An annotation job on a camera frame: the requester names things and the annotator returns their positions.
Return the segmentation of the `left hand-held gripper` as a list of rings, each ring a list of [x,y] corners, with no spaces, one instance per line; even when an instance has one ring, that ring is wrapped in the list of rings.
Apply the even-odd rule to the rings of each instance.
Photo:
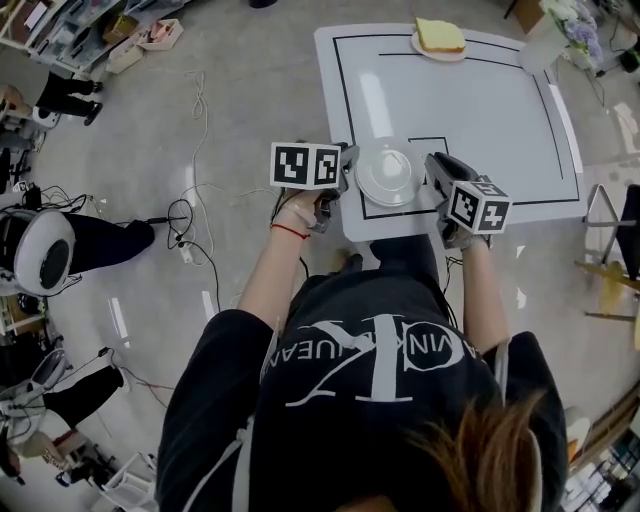
[[[273,187],[319,192],[310,229],[323,233],[331,221],[331,205],[351,186],[352,166],[360,155],[357,144],[273,142],[269,180]]]

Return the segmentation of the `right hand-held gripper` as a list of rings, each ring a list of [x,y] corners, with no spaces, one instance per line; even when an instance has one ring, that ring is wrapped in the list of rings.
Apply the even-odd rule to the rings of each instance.
[[[460,248],[474,238],[490,243],[504,232],[512,199],[486,178],[476,180],[476,171],[442,152],[424,159],[425,178],[436,212],[444,247]]]

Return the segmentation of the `person's right forearm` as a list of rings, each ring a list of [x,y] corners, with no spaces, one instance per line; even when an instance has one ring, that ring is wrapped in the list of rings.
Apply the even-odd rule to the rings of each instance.
[[[462,251],[463,331],[480,353],[511,339],[507,317],[492,263],[482,238],[471,238]]]

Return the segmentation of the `person's left forearm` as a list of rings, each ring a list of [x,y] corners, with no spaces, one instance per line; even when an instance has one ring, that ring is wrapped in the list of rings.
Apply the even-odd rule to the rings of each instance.
[[[285,320],[308,231],[273,224],[237,308],[275,330]]]

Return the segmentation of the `white table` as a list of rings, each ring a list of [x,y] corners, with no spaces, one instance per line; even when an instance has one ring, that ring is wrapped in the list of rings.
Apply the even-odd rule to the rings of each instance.
[[[550,72],[520,65],[521,43],[466,31],[464,56],[419,53],[410,24],[315,32],[331,138],[370,149],[380,138],[413,155],[449,154],[512,199],[509,224],[586,211],[579,149]]]

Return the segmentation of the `person's black trousers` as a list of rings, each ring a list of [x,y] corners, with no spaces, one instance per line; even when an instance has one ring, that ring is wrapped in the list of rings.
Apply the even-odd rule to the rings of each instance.
[[[428,235],[376,240],[370,250],[380,262],[380,269],[399,271],[439,288],[437,262]]]

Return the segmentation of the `yellow bread slice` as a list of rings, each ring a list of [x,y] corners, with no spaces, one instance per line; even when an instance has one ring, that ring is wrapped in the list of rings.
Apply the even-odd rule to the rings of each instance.
[[[466,48],[462,30],[450,22],[416,18],[415,25],[420,46],[426,52],[461,53]]]

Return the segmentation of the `purple and white flowers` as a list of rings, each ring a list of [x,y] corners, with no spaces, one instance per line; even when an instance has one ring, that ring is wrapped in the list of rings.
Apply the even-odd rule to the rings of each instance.
[[[602,63],[597,23],[581,0],[540,0],[539,6],[559,30],[577,64],[595,69]]]

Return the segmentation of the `wooden stool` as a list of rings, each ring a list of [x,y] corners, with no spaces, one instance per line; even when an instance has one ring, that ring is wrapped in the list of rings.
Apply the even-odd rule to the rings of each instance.
[[[629,316],[617,313],[626,290],[640,293],[640,281],[629,278],[621,262],[613,261],[605,265],[596,265],[575,261],[574,264],[584,272],[601,279],[600,309],[598,312],[585,312],[587,317],[627,323],[636,322],[638,314]]]

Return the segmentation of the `pink tray box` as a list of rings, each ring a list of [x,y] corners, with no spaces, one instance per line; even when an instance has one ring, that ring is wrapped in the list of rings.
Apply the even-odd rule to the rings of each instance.
[[[140,36],[137,45],[145,51],[167,51],[175,46],[183,32],[178,19],[159,20]]]

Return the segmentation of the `small brown cardboard box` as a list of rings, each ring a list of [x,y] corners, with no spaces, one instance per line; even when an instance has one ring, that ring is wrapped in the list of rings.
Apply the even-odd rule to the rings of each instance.
[[[125,14],[114,15],[107,23],[102,39],[109,45],[117,44],[129,37],[137,28],[138,20]]]

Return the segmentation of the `person's black printed shirt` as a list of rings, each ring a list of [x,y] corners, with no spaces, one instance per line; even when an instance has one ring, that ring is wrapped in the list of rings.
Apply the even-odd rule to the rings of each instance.
[[[543,508],[568,468],[563,406],[529,332],[509,350],[505,389],[445,317],[431,278],[397,270],[314,277],[280,334],[232,309],[205,327],[166,412],[160,512],[231,512],[246,427],[250,512],[330,512],[356,497],[389,497],[401,512],[443,510],[446,484],[409,435],[454,427],[470,401],[544,393],[530,427],[541,452]]]

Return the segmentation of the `white shelving unit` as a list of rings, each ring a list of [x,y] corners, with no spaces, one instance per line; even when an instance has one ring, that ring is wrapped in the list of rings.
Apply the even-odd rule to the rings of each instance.
[[[50,66],[83,75],[111,50],[192,0],[0,0],[0,47],[10,47]],[[117,14],[138,20],[136,30],[113,45],[102,39]]]

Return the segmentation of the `white metal rack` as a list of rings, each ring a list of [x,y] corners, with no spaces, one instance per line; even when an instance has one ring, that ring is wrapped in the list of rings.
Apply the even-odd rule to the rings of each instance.
[[[123,512],[159,512],[156,476],[156,458],[138,452],[103,486],[100,494]]]

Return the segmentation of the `black chair with metal frame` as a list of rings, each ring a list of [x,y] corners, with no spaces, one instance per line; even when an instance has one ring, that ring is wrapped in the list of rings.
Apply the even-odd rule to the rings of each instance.
[[[592,221],[590,219],[591,211],[598,197],[601,197],[611,214],[610,221]],[[621,216],[617,214],[605,186],[603,184],[594,185],[589,193],[587,211],[582,222],[588,228],[612,229],[611,237],[602,252],[600,262],[607,263],[613,245],[617,243],[629,279],[637,281],[640,278],[640,184],[631,184],[626,188]]]

